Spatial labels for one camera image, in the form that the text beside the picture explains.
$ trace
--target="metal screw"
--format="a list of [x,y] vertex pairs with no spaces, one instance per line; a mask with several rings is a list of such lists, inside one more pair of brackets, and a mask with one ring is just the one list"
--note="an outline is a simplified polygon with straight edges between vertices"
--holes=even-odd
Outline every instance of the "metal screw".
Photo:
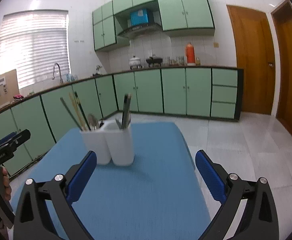
[[238,176],[235,173],[230,174],[229,177],[232,180],[237,180],[238,179]]
[[55,176],[56,181],[61,181],[63,178],[64,178],[64,176],[62,174],[58,174]]
[[267,179],[265,179],[264,177],[261,177],[259,180],[260,180],[263,184],[266,184],[266,183],[267,183]]
[[32,184],[32,183],[33,183],[33,179],[27,179],[27,180],[26,180],[26,184],[27,184],[27,185],[30,185],[30,184]]

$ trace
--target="white tile floor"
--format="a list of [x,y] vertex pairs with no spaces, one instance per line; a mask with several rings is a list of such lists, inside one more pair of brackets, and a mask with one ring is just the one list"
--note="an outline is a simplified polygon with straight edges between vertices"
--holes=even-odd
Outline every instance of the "white tile floor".
[[[116,114],[110,119],[119,117]],[[198,150],[205,150],[213,162],[220,163],[228,173],[237,173],[242,179],[256,181],[266,177],[272,189],[277,209],[280,240],[292,231],[292,137],[274,117],[242,113],[239,122],[209,121],[179,117],[132,114],[132,123],[175,122],[184,135],[193,158]],[[12,181],[12,190],[27,179],[27,170]],[[201,186],[211,219],[220,204],[215,201],[198,171]],[[233,236],[246,201],[224,239]]]

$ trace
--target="blue box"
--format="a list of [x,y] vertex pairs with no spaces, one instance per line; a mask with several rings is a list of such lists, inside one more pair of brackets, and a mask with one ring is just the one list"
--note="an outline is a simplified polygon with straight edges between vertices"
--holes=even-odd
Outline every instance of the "blue box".
[[142,23],[153,23],[153,13],[147,9],[140,9],[130,13],[130,22],[132,26],[139,25]]

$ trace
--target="white wall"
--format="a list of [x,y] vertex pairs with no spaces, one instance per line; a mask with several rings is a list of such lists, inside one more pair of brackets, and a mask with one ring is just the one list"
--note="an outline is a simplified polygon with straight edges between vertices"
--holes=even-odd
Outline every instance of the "white wall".
[[[191,41],[195,47],[196,57],[200,57],[202,65],[236,65],[236,50],[233,30],[226,5],[237,5],[266,13],[273,37],[275,51],[275,94],[272,115],[276,115],[280,92],[280,55],[275,26],[271,12],[285,0],[209,0],[214,23],[214,36],[192,36],[169,38],[163,33],[145,35],[130,42],[129,47],[117,49],[109,53],[110,68],[112,71],[128,69],[128,59],[132,55],[147,58],[151,52],[156,56],[170,56],[175,58],[184,54],[184,46]],[[213,43],[218,42],[219,48],[214,48]]]
[[[69,58],[73,74],[79,78],[89,77],[96,72],[96,65],[103,65],[103,71],[109,72],[109,57],[106,52],[94,51],[92,32],[92,11],[104,4],[105,0],[38,0],[37,8],[31,5],[33,0],[2,0],[0,2],[0,25],[5,14],[30,9],[63,9],[69,11]],[[31,91],[38,92],[58,84],[59,78],[39,82],[22,89],[24,95]]]

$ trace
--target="human hand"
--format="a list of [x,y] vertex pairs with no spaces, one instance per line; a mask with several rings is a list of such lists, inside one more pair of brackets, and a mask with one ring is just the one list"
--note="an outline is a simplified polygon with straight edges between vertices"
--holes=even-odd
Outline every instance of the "human hand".
[[5,187],[5,195],[4,198],[6,200],[10,200],[11,199],[11,187],[9,186],[9,178],[8,178],[8,172],[6,170],[5,167],[2,167],[2,174],[3,174],[3,184]]

